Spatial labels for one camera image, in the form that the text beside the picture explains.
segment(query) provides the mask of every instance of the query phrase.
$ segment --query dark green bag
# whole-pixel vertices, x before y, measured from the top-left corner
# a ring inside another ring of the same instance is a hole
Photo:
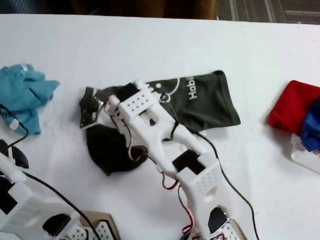
[[[187,128],[202,131],[241,123],[230,97],[226,75],[221,70],[148,83],[162,94],[160,102],[165,110],[173,116],[170,104],[179,122]],[[113,86],[103,91],[109,97],[120,88]]]

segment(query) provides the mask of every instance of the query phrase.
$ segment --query light blue fabric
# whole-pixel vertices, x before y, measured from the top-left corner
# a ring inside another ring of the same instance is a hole
[[[56,80],[47,81],[45,74],[35,71],[31,64],[17,64],[0,70],[0,104],[7,107],[29,130],[30,135],[41,133],[38,107],[44,106],[59,86]],[[13,118],[4,110],[1,112],[5,122],[10,125]],[[24,135],[22,127],[16,130]]]

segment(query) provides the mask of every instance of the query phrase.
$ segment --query red cloth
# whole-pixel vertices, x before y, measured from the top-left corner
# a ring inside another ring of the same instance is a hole
[[[300,136],[307,113],[320,97],[320,87],[292,80],[270,112],[267,123]]]

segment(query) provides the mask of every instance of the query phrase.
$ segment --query floor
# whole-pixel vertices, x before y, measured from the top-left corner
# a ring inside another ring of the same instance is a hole
[[[221,20],[320,24],[320,0],[217,0]]]

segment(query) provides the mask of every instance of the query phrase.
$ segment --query white tablecloth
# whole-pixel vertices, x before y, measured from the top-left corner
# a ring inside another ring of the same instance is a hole
[[[265,119],[290,80],[320,85],[320,26],[70,15],[0,15],[0,66],[31,63],[61,85],[19,143],[30,173],[80,209],[111,213],[124,240],[175,240],[188,217],[151,161],[107,177],[79,129],[86,86],[223,70],[241,125],[210,129],[230,180],[252,202],[261,240],[318,239],[319,175],[289,157],[290,134]],[[19,136],[1,121],[1,138]],[[249,208],[234,217],[254,240]]]

